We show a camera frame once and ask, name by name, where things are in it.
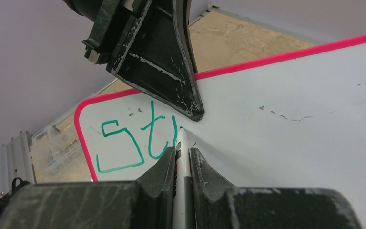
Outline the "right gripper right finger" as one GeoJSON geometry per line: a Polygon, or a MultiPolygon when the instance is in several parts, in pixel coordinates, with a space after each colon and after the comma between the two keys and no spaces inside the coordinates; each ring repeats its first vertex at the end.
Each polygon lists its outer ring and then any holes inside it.
{"type": "Polygon", "coordinates": [[[351,204],[325,188],[237,187],[190,150],[200,229],[360,229],[351,204]]]}

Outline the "red-framed whiteboard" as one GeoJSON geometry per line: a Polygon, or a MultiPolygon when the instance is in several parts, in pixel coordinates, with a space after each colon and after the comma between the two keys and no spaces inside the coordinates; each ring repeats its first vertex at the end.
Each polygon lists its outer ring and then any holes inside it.
{"type": "Polygon", "coordinates": [[[138,178],[183,127],[235,185],[337,190],[366,229],[366,35],[196,80],[199,122],[134,89],[80,103],[74,123],[92,180],[138,178]]]}

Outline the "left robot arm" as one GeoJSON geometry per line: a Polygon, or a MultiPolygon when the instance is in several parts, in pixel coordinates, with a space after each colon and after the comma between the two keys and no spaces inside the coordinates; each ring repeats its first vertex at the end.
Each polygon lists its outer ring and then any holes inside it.
{"type": "Polygon", "coordinates": [[[204,115],[189,33],[189,0],[68,0],[91,20],[85,58],[193,121],[204,115]]]}

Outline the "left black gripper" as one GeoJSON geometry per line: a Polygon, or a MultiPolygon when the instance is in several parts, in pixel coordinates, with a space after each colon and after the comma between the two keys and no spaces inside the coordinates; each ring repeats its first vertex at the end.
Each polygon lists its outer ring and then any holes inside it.
{"type": "Polygon", "coordinates": [[[192,121],[204,107],[189,33],[189,0],[83,0],[93,22],[84,57],[192,121]]]}

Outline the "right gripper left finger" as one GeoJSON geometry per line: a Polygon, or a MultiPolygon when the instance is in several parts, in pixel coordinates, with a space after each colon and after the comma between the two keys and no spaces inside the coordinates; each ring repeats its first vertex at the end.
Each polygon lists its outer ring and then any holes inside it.
{"type": "Polygon", "coordinates": [[[132,181],[26,185],[9,201],[0,229],[168,229],[175,149],[132,181]]]}

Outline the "green white marker pen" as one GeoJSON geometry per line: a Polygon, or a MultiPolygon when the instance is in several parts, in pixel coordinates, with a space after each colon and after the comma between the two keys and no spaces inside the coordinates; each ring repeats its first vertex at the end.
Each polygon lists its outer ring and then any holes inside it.
{"type": "Polygon", "coordinates": [[[192,197],[192,176],[187,134],[180,128],[176,144],[176,180],[173,199],[173,229],[192,229],[195,227],[192,197]]]}

